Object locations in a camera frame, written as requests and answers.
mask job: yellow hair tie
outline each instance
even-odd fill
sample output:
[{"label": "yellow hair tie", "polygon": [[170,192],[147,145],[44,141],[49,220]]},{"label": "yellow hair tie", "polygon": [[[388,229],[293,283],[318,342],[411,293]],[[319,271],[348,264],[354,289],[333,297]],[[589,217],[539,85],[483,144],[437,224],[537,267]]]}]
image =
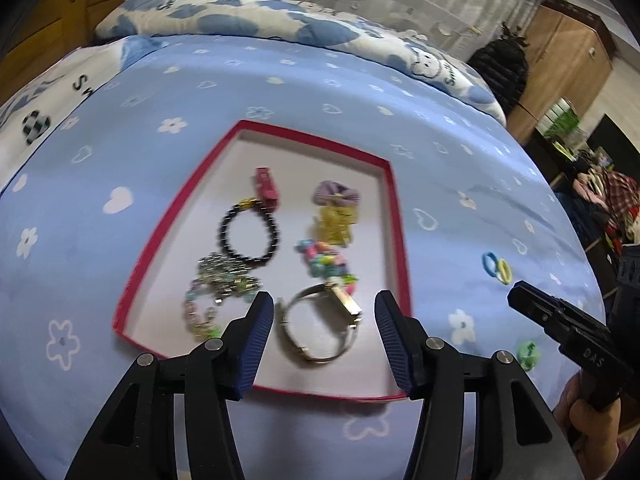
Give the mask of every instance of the yellow hair tie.
[{"label": "yellow hair tie", "polygon": [[498,278],[505,285],[509,285],[513,281],[513,272],[511,272],[511,267],[507,263],[507,260],[503,260],[500,258],[498,263],[496,264],[498,269],[498,273],[496,278]]}]

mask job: purple scrunchie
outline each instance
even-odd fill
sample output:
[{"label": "purple scrunchie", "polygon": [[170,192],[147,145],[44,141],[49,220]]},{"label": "purple scrunchie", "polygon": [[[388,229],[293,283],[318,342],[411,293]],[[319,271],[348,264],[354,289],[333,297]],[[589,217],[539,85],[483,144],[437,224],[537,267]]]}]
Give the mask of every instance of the purple scrunchie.
[{"label": "purple scrunchie", "polygon": [[[334,196],[338,194],[341,197],[336,200]],[[314,191],[314,203],[318,205],[357,206],[359,200],[357,190],[333,180],[323,180]]]}]

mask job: blue and white pillow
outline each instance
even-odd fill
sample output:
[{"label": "blue and white pillow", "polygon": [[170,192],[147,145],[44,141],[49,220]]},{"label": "blue and white pillow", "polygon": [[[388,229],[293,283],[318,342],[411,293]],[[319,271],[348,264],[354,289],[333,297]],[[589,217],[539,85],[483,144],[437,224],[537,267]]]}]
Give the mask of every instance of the blue and white pillow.
[{"label": "blue and white pillow", "polygon": [[104,40],[134,34],[247,36],[328,48],[395,68],[506,123],[478,74],[424,37],[309,2],[127,0],[98,24],[96,34]]}]

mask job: black beaded bracelet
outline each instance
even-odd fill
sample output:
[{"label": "black beaded bracelet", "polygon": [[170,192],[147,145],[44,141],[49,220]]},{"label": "black beaded bracelet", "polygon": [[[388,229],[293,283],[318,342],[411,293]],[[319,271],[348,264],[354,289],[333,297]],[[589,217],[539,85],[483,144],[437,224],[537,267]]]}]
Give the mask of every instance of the black beaded bracelet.
[{"label": "black beaded bracelet", "polygon": [[[253,209],[262,218],[269,231],[269,248],[263,254],[263,256],[260,256],[259,258],[244,256],[243,254],[240,254],[237,251],[233,250],[226,238],[228,227],[231,221],[238,215],[238,213],[246,211],[248,209]],[[266,265],[268,261],[273,258],[273,255],[278,249],[280,235],[278,234],[278,227],[276,226],[276,222],[273,221],[273,217],[267,211],[264,204],[257,198],[246,198],[238,202],[226,213],[226,215],[222,219],[222,222],[220,222],[218,240],[220,241],[220,246],[222,247],[223,252],[225,252],[232,258],[244,262],[251,267],[261,267]]]}]

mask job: red plaid cloth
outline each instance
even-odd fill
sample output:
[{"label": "red plaid cloth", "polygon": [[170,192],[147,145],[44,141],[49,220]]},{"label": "red plaid cloth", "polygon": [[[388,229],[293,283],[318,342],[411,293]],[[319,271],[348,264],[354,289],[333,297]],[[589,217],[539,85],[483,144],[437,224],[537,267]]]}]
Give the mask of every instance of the red plaid cloth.
[{"label": "red plaid cloth", "polygon": [[625,219],[629,211],[640,206],[638,183],[630,176],[617,171],[603,171],[607,203],[618,228],[625,231]]}]

